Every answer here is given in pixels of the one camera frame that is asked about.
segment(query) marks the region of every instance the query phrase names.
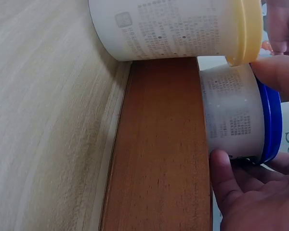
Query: brown wooden board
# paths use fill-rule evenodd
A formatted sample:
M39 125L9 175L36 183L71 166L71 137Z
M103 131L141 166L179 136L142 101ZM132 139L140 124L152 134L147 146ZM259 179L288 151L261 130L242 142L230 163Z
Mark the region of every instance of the brown wooden board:
M133 63L101 229L211 230L209 155L196 58Z

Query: blue lid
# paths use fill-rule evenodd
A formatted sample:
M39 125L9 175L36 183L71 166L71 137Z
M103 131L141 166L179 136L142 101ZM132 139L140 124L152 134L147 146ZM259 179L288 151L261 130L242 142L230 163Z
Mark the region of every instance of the blue lid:
M283 118L279 93L261 83L257 77L256 80L263 105L264 145L261 158L252 158L252 161L263 164L274 159L279 151L283 132Z
M274 159L279 151L282 133L283 133L283 116L281 110L280 95L277 91L266 87L270 110L271 110L271 148L267 156L263 157L263 162Z
M272 142L272 121L271 121L271 110L270 103L268 99L268 94L266 87L257 78L257 84L261 96L262 106L263 106L263 118L264 118L264 145L261 158L253 160L257 164L262 164L266 157L269 156L271 142Z

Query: plastic container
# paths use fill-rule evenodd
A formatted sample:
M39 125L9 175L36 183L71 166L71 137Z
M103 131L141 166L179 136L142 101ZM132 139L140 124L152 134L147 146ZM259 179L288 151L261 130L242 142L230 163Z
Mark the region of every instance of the plastic container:
M259 54L259 0L89 0L97 34L119 61L224 55L230 65Z
M283 129L279 93L260 83L251 67L228 65L200 72L210 151L256 164L278 153Z

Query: container with blue lid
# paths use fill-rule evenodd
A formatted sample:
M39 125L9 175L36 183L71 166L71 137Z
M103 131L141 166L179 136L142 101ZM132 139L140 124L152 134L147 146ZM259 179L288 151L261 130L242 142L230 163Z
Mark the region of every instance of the container with blue lid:
M279 93L262 84L250 65L200 72L210 151L225 150L231 159L255 164L272 160L282 139Z

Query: light wood grain surface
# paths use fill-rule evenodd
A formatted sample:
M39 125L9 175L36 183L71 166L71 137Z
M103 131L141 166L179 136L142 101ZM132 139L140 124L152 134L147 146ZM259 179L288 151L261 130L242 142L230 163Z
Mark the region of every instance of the light wood grain surface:
M129 66L87 0L0 0L0 231L98 230Z
M134 62L103 213L104 231L210 231L196 58Z

